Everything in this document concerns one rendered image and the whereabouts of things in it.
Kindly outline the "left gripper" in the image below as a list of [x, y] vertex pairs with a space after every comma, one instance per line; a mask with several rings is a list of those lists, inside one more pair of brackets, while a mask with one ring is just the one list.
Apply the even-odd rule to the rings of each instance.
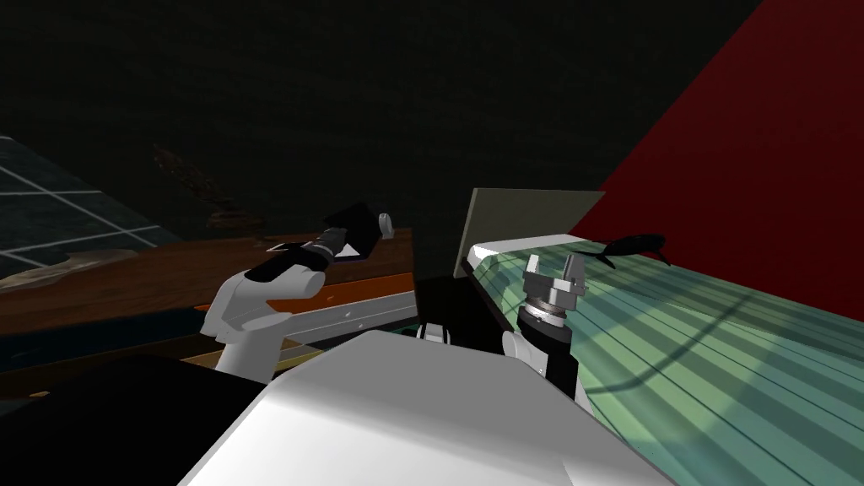
[[392, 219], [388, 213], [376, 215], [365, 202], [357, 202], [323, 219], [327, 228], [346, 230], [344, 247], [335, 260], [365, 260], [381, 239], [394, 237]]

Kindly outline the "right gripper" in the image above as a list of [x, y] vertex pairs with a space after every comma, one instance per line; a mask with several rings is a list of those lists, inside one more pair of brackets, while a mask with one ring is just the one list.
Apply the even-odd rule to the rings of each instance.
[[540, 302], [556, 308], [557, 312], [574, 311], [578, 299], [586, 293], [584, 259], [581, 256], [567, 256], [563, 279], [539, 274], [538, 268], [539, 256], [530, 255], [523, 273], [526, 302]]

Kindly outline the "grey flat panel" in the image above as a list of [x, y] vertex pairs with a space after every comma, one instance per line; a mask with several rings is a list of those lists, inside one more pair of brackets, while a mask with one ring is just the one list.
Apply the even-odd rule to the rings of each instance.
[[603, 192], [475, 187], [467, 210], [453, 278], [476, 244], [565, 235], [603, 198]]

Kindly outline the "black curved object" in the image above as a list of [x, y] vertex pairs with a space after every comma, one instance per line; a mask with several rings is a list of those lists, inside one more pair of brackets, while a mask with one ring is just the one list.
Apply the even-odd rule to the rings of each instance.
[[672, 266], [667, 257], [662, 254], [662, 247], [667, 243], [667, 238], [661, 234], [628, 235], [615, 240], [603, 240], [602, 243], [605, 244], [602, 251], [575, 251], [575, 253], [596, 258], [611, 269], [615, 269], [616, 266], [610, 257], [627, 257], [644, 253], [650, 253], [665, 265]]

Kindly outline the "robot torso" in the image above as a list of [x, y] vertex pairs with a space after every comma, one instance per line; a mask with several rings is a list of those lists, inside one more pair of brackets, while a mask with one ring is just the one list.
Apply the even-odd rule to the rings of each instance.
[[369, 331], [269, 383], [177, 486], [678, 486], [527, 363]]

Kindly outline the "brown wooden table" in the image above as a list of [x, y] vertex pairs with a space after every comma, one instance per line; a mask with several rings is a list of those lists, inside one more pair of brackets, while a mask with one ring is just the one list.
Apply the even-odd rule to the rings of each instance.
[[[46, 287], [0, 294], [0, 338], [205, 305], [227, 278], [271, 255], [250, 238], [183, 241]], [[312, 300], [281, 297], [268, 305], [280, 312], [317, 311], [412, 289], [412, 232], [397, 229], [368, 259], [329, 267], [324, 288]]]

